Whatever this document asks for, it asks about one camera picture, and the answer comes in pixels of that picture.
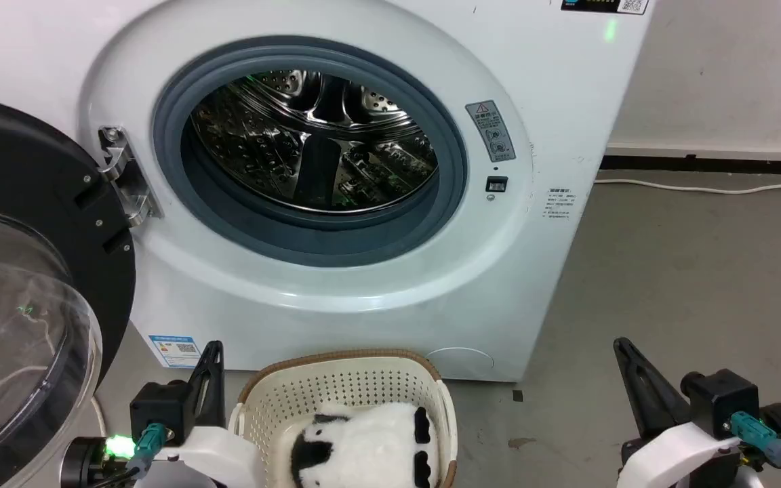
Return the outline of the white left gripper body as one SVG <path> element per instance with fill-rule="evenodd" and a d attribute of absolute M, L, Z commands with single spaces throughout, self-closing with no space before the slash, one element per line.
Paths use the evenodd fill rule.
<path fill-rule="evenodd" d="M 257 445 L 217 426 L 196 426 L 179 447 L 164 447 L 136 487 L 263 487 Z"/>

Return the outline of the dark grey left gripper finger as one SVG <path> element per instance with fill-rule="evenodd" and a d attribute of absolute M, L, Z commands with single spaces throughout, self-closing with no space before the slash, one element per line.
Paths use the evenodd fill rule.
<path fill-rule="evenodd" d="M 186 413 L 193 426 L 226 426 L 225 357 L 220 340 L 205 346 L 188 381 L 192 392 L 186 402 Z"/>

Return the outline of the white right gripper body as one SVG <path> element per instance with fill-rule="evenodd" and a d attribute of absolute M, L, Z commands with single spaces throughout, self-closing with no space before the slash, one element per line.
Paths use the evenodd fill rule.
<path fill-rule="evenodd" d="M 619 474 L 620 487 L 669 487 L 740 439 L 717 441 L 693 423 L 669 428 L 629 457 Z"/>

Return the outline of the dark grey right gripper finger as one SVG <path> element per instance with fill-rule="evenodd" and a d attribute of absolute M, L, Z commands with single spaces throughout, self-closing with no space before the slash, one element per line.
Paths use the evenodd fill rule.
<path fill-rule="evenodd" d="M 664 430 L 688 423 L 688 402 L 631 340 L 617 338 L 613 349 L 640 439 L 651 441 Z"/>

